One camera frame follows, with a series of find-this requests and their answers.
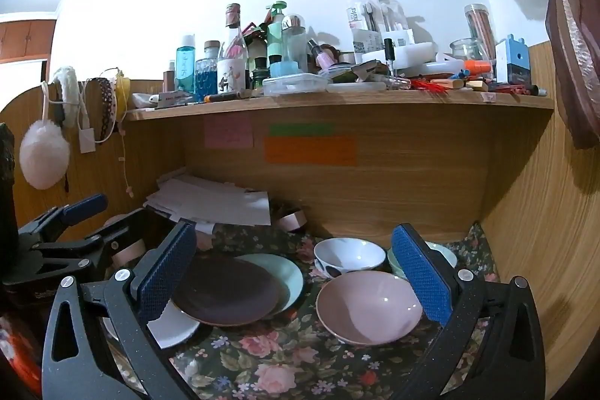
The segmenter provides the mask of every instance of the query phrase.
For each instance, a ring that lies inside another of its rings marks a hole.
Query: stack of paper
[[[146,197],[146,205],[196,222],[196,230],[212,234],[215,222],[238,225],[271,225],[266,192],[246,192],[231,184],[173,172],[159,178],[158,192]]]

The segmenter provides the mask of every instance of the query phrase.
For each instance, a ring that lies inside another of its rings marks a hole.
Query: qr code
[[[365,49],[365,43],[363,43],[362,41],[355,41],[354,42],[354,53],[366,53],[367,50]]]

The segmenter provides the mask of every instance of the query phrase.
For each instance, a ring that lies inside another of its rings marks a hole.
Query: wooden cabinet
[[[0,63],[48,58],[56,21],[13,21],[0,24]]]

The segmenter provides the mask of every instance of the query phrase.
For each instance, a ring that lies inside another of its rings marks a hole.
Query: orange cap
[[[464,67],[471,75],[479,75],[480,73],[491,72],[491,63],[482,60],[465,60]]]

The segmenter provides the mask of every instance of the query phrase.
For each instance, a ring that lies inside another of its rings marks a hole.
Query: bottle label
[[[217,90],[239,92],[246,88],[246,61],[243,58],[219,60],[217,63]]]

